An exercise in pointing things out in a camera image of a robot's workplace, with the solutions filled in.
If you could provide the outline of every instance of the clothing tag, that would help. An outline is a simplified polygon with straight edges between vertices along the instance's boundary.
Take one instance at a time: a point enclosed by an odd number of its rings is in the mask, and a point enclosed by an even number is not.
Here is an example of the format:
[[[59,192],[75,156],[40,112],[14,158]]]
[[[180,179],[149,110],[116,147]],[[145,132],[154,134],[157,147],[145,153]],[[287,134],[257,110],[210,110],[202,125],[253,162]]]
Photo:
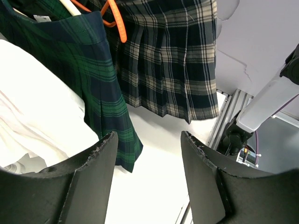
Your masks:
[[[33,15],[36,21],[38,22],[51,22],[50,17],[45,15]]]

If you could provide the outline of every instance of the white shirt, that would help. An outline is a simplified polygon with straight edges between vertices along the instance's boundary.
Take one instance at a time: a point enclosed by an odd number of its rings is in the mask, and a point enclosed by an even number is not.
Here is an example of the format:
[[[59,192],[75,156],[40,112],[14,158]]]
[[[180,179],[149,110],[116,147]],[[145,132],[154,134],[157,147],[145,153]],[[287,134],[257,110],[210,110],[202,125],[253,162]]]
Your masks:
[[[0,166],[26,153],[51,166],[92,146],[99,138],[84,114],[83,100],[58,77],[0,40]]]

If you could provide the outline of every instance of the clothes hanger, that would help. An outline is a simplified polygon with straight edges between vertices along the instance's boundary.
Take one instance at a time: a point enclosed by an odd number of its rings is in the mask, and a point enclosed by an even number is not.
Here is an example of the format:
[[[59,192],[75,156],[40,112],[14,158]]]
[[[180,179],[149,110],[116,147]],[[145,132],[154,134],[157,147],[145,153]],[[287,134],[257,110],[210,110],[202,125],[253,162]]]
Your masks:
[[[26,16],[24,13],[21,13],[19,10],[15,9],[15,8],[13,8],[13,9],[14,9],[14,11],[16,11],[17,13]]]
[[[67,9],[67,11],[70,12],[72,16],[81,15],[80,11],[74,6],[74,4],[72,4],[70,0],[59,0],[59,1],[64,5],[64,7]]]
[[[70,0],[74,5],[78,6],[79,8],[83,9],[84,11],[91,12],[90,9],[83,6],[81,3],[77,2],[76,0]],[[118,32],[120,34],[121,42],[125,43],[127,41],[127,33],[125,24],[123,23],[121,13],[115,3],[115,0],[107,0],[107,2],[104,4],[103,8],[101,9],[101,15],[103,16],[105,12],[107,11],[108,7],[111,7],[111,11],[113,13],[115,22],[107,22],[106,20],[103,20],[103,23],[107,27],[114,27],[117,26]]]

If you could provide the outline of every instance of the orange hanger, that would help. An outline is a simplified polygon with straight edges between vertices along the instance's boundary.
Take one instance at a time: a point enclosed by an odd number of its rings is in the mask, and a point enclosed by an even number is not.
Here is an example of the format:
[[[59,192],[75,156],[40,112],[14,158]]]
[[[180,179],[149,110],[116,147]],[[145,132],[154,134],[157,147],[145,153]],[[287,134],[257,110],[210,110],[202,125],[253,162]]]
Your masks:
[[[76,0],[71,0],[71,2],[74,5],[78,6],[79,8],[81,8],[87,12],[91,12],[91,10],[89,10],[88,8],[86,8],[81,3],[77,2]],[[110,22],[107,22],[106,20],[103,20],[103,23],[105,26],[110,27],[110,28],[114,27],[116,25],[118,32],[120,34],[121,42],[125,43],[127,41],[127,33],[126,33],[125,24],[123,23],[121,13],[120,13],[114,0],[107,0],[107,2],[104,4],[103,8],[101,9],[101,15],[103,16],[105,14],[105,12],[107,11],[109,6],[111,7],[111,11],[113,13],[115,22],[110,23]]]

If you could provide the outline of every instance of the white hanger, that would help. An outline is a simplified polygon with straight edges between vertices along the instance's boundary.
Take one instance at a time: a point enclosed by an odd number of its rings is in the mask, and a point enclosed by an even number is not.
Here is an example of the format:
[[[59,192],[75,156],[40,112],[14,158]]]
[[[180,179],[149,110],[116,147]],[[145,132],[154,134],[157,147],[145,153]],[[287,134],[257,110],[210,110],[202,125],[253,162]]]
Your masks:
[[[64,7],[66,7],[67,11],[70,12],[72,16],[81,15],[80,11],[75,7],[75,5],[70,0],[59,0]]]
[[[13,9],[14,9],[14,11],[16,11],[17,13],[26,16],[24,13],[21,13],[19,10],[15,9],[15,8],[13,8]]]

